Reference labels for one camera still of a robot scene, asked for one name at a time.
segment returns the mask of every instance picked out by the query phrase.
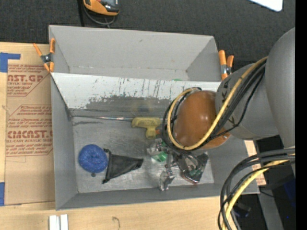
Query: blue ball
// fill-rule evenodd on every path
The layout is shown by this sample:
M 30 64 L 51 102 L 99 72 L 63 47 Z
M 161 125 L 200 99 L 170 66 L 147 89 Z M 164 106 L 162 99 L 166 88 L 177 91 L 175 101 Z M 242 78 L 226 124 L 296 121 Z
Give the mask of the blue ball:
M 100 173 L 108 165 L 105 151 L 94 144 L 86 145 L 82 148 L 78 161 L 82 168 L 91 173 Z

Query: black cord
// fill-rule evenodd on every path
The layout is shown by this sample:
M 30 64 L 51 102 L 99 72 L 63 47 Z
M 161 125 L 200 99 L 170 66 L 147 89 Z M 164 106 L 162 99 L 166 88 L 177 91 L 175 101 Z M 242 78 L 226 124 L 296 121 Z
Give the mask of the black cord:
M 106 19 L 106 17 L 105 17 L 105 21 L 106 21 L 106 22 L 104 23 L 104 22 L 100 22 L 100 21 L 94 19 L 94 18 L 90 15 L 90 13 L 87 11 L 87 9 L 85 8 L 85 6 L 83 6 L 83 11 L 84 11 L 84 13 L 86 14 L 86 16 L 87 16 L 92 22 L 95 22 L 96 24 L 102 25 L 102 26 L 107 26 L 107 27 L 109 27 L 109 26 L 115 21 L 115 19 L 116 19 L 116 16 L 112 16 L 112 17 L 113 17 L 112 20 L 108 22 L 107 19 Z
M 221 189 L 221 194 L 220 194 L 220 202 L 221 202 L 221 207 L 222 207 L 222 201 L 223 201 L 223 198 L 224 198 L 224 195 L 225 193 L 228 194 L 228 190 L 230 190 L 230 184 L 231 184 L 231 180 L 232 178 L 237 174 L 239 173 L 241 170 L 243 170 L 244 168 L 247 168 L 249 166 L 252 166 L 254 164 L 257 164 L 257 163 L 260 163 L 261 161 L 264 161 L 263 159 L 267 158 L 267 159 L 271 159 L 272 156 L 276 156 L 276 155 L 280 155 L 280 154 L 287 154 L 287 153 L 294 153 L 295 152 L 295 149 L 291 149 L 291 150 L 288 150 L 288 149 L 279 149 L 279 150 L 273 150 L 273 151 L 267 151 L 267 152 L 262 152 L 262 153 L 259 153 L 259 154 L 255 154 L 255 155 L 252 155 L 248 158 L 245 158 L 243 159 L 229 174 L 228 178 L 225 180 L 225 183 Z M 232 215 L 232 218 L 234 219 L 234 222 L 235 224 L 237 225 L 237 221 L 236 221 L 236 217 L 234 215 L 234 211 L 232 210 L 231 211 L 231 215 Z
M 180 150 L 178 149 L 176 146 L 174 146 L 173 143 L 171 143 L 171 141 L 168 139 L 168 136 L 166 134 L 166 125 L 165 125 L 165 121 L 166 121 L 166 117 L 167 117 L 167 114 L 168 114 L 168 111 L 171 107 L 171 105 L 174 103 L 174 101 L 171 102 L 171 104 L 167 107 L 165 113 L 164 113 L 164 116 L 163 116 L 163 119 L 162 119 L 162 130 L 161 130 L 161 138 L 162 140 L 165 142 L 165 144 L 170 148 L 172 149 L 177 155 L 180 155 L 184 158 L 187 158 L 189 159 L 191 162 L 194 163 L 194 161 L 188 156 L 190 155 L 191 157 L 193 157 L 195 160 L 197 160 L 200 164 L 203 164 L 203 161 L 199 160 L 194 154 L 190 153 L 190 152 L 186 152 L 185 150 Z
M 244 83 L 242 83 L 241 88 L 239 89 L 238 93 L 236 94 L 236 96 L 234 97 L 233 101 L 230 103 L 229 107 L 227 108 L 227 110 L 225 111 L 225 113 L 223 114 L 223 116 L 221 117 L 221 119 L 219 120 L 219 123 L 217 124 L 217 126 L 214 128 L 214 130 L 211 133 L 212 137 L 215 137 L 217 135 L 217 133 L 222 129 L 222 127 L 225 125 L 225 123 L 228 121 L 229 117 L 231 116 L 231 114 L 233 113 L 233 111 L 235 110 L 235 108 L 237 107 L 237 105 L 239 104 L 239 102 L 241 101 L 241 99 L 244 97 L 244 95 L 246 94 L 246 92 L 248 91 L 248 89 L 251 87 L 252 84 L 254 84 L 254 82 L 256 81 L 256 79 L 260 76 L 260 80 L 257 82 L 255 88 L 253 89 L 251 95 L 249 96 L 249 100 L 248 103 L 250 101 L 250 99 L 252 98 L 252 95 L 254 94 L 256 88 L 258 87 L 258 85 L 260 84 L 263 75 L 264 75 L 264 65 L 265 63 L 263 63 L 262 65 L 259 65 L 257 68 L 255 68 L 248 76 L 246 81 L 244 81 Z
M 271 168 L 275 168 L 275 167 L 280 167 L 280 166 L 288 166 L 289 164 L 292 164 L 292 163 L 295 163 L 295 158 L 290 158 L 290 159 L 294 159 L 294 161 L 290 161 L 290 162 L 285 162 L 285 164 L 276 164 L 276 165 L 272 165 L 272 166 L 268 166 L 267 168 L 271 169 Z M 230 194 L 227 196 L 226 200 L 223 201 L 221 203 L 221 209 L 219 211 L 219 214 L 218 214 L 218 226 L 219 226 L 219 229 L 222 229 L 222 226 L 221 226 L 221 223 L 220 223 L 220 217 L 222 215 L 223 217 L 223 221 L 224 221 L 224 224 L 225 226 L 227 227 L 228 230 L 231 230 L 231 227 L 229 225 L 229 222 L 227 220 L 227 217 L 226 217 L 226 213 L 225 213 L 225 204 L 227 202 L 229 202 L 231 200 L 231 198 L 233 197 L 233 195 L 235 194 L 235 191 L 242 185 L 242 183 L 249 177 L 251 176 L 254 172 L 256 171 L 260 171 L 260 170 L 263 170 L 263 168 L 259 168 L 257 170 L 254 170 L 248 174 L 246 174 L 237 184 L 236 186 L 234 187 L 234 189 L 230 192 Z
M 112 20 L 108 21 L 106 17 L 104 17 L 105 19 L 105 23 L 96 20 L 93 16 L 90 15 L 90 13 L 87 11 L 87 9 L 85 8 L 84 4 L 83 4 L 83 0 L 77 0 L 78 3 L 78 13 L 79 13 L 79 17 L 80 17 L 80 23 L 82 27 L 85 27 L 85 23 L 84 23 L 84 18 L 83 18 L 83 12 L 84 11 L 85 15 L 94 23 L 101 25 L 101 26 L 107 26 L 108 28 L 110 28 L 110 25 L 116 20 L 116 16 L 112 16 Z
M 245 103 L 245 106 L 244 106 L 244 109 L 243 109 L 243 112 L 242 112 L 242 115 L 241 115 L 239 121 L 238 121 L 233 127 L 229 128 L 228 130 L 225 130 L 225 131 L 223 131 L 223 132 L 221 132 L 221 133 L 219 133 L 219 134 L 217 134 L 217 135 L 211 135 L 211 136 L 208 138 L 208 142 L 211 141 L 211 140 L 213 140 L 213 139 L 215 139 L 215 138 L 217 138 L 217 137 L 219 137 L 219 136 L 222 136 L 222 135 L 226 134 L 227 132 L 230 132 L 231 130 L 233 130 L 234 128 L 236 128 L 236 127 L 238 127 L 238 126 L 240 125 L 240 123 L 242 122 L 242 120 L 243 120 L 243 118 L 244 118 L 244 116 L 245 116 L 245 113 L 246 113 L 246 111 L 247 111 L 248 104 L 249 104 L 251 98 L 253 97 L 254 93 L 256 92 L 256 89 L 258 88 L 259 84 L 261 83 L 263 77 L 264 77 L 264 71 L 262 72 L 262 74 L 261 74 L 261 76 L 260 76 L 258 82 L 255 84 L 255 86 L 254 86 L 254 88 L 253 88 L 253 90 L 252 90 L 250 96 L 248 97 L 248 99 L 247 99 L 247 101 L 246 101 L 246 103 Z
M 269 162 L 269 161 L 276 161 L 276 160 L 295 160 L 294 156 L 288 156 L 288 155 L 283 155 L 283 156 L 272 156 L 273 154 L 285 154 L 285 153 L 293 153 L 295 152 L 295 149 L 292 150 L 274 150 L 274 151 L 268 151 L 268 152 L 263 152 L 261 154 L 258 154 L 260 159 L 258 161 L 251 161 L 255 158 L 257 158 L 257 155 L 253 155 L 250 156 L 246 159 L 244 159 L 241 163 L 239 163 L 230 173 L 230 175 L 228 176 L 228 178 L 226 179 L 222 190 L 221 190 L 221 195 L 220 195 L 220 206 L 221 208 L 223 207 L 224 203 L 223 203 L 223 199 L 224 199 L 224 195 L 225 195 L 225 190 L 226 190 L 226 195 L 228 195 L 228 197 L 232 196 L 231 194 L 229 194 L 230 191 L 230 184 L 231 184 L 231 180 L 232 178 L 241 170 L 243 170 L 244 168 L 247 168 L 249 166 L 252 166 L 254 164 L 257 163 L 265 163 L 265 162 Z M 241 179 L 241 182 L 243 182 L 249 175 L 245 176 L 243 179 Z M 234 219 L 234 222 L 236 222 L 236 217 L 234 215 L 234 211 L 232 209 L 231 211 L 231 215 Z

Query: black carpet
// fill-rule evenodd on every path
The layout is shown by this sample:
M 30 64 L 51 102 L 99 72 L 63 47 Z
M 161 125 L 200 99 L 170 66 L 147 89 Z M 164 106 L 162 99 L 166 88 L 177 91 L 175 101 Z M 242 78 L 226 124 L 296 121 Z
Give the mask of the black carpet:
M 248 0 L 120 0 L 111 28 L 213 35 L 235 69 L 266 56 L 295 27 L 295 0 L 274 12 Z M 48 25 L 80 25 L 75 0 L 0 0 L 0 41 L 47 43 Z M 86 26 L 96 26 L 86 20 Z

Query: gray bin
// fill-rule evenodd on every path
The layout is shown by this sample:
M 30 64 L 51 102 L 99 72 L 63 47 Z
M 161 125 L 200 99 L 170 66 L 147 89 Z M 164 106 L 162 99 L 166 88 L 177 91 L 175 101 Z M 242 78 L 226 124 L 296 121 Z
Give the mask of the gray bin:
M 162 118 L 184 89 L 216 91 L 220 67 L 212 36 L 50 26 L 49 38 L 56 40 L 51 81 L 56 209 L 219 195 L 230 171 L 247 157 L 244 141 L 230 137 L 207 151 L 200 184 L 189 184 L 175 169 L 176 179 L 162 192 L 158 178 L 164 164 L 146 154 L 153 141 L 145 138 L 145 129 L 94 118 Z M 144 162 L 102 184 L 105 172 L 93 178 L 78 164 L 87 144 Z M 246 193 L 254 192 L 251 184 Z

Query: yellow cable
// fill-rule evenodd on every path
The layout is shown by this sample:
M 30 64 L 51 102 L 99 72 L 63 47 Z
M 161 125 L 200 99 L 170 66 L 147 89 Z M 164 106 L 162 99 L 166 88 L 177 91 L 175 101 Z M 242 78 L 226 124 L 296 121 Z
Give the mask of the yellow cable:
M 230 200 L 230 202 L 228 203 L 228 206 L 227 206 L 227 209 L 226 209 L 226 218 L 228 219 L 229 218 L 229 215 L 230 215 L 230 211 L 231 209 L 233 208 L 233 206 L 235 205 L 237 199 L 240 197 L 240 195 L 242 194 L 242 192 L 245 190 L 245 188 L 247 188 L 247 186 L 258 176 L 260 175 L 261 173 L 263 172 L 266 172 L 269 168 L 266 168 L 266 167 L 269 167 L 269 166 L 272 166 L 272 165 L 278 165 L 278 164 L 281 164 L 281 163 L 284 163 L 284 162 L 287 162 L 289 160 L 278 160 L 278 161 L 273 161 L 273 162 L 270 162 L 268 164 L 266 164 L 262 170 L 259 170 L 259 171 L 255 171 L 250 177 L 248 177 L 244 182 L 243 184 L 238 188 L 238 190 L 236 191 L 235 195 L 232 197 L 232 199 Z M 223 225 L 222 225 L 222 230 L 226 230 L 226 225 L 225 223 L 223 222 Z
M 238 79 L 238 81 L 236 82 L 236 84 L 233 86 L 231 92 L 229 93 L 229 95 L 227 96 L 222 108 L 220 109 L 219 113 L 217 114 L 214 122 L 212 123 L 211 127 L 209 128 L 209 130 L 207 131 L 207 133 L 204 135 L 204 137 L 199 141 L 197 142 L 196 144 L 192 145 L 192 146 L 183 146 L 181 145 L 180 143 L 178 143 L 174 137 L 173 137 L 173 134 L 172 134 L 172 131 L 171 131 L 171 114 L 173 112 L 173 109 L 176 105 L 176 102 L 179 100 L 179 98 L 181 96 L 183 96 L 184 94 L 190 92 L 190 91 L 193 91 L 193 89 L 189 89 L 189 90 L 186 90 L 184 92 L 182 92 L 173 102 L 173 104 L 171 105 L 170 109 L 169 109 L 169 112 L 168 112 L 168 115 L 167 115 L 167 134 L 170 138 L 170 140 L 172 141 L 172 143 L 177 147 L 177 148 L 180 148 L 180 149 L 184 149 L 184 150 L 192 150 L 192 149 L 195 149 L 197 148 L 198 146 L 200 146 L 208 137 L 209 135 L 213 132 L 214 128 L 216 127 L 216 125 L 218 124 L 219 120 L 221 119 L 223 113 L 225 112 L 225 109 L 227 108 L 231 98 L 233 97 L 233 95 L 235 94 L 235 91 L 237 90 L 237 88 L 239 87 L 239 85 L 241 84 L 242 80 L 253 70 L 255 69 L 256 67 L 258 67 L 260 64 L 262 64 L 268 57 L 264 57 L 260 60 L 258 60 L 254 65 L 252 65 L 250 68 L 248 68 L 243 74 L 242 76 Z

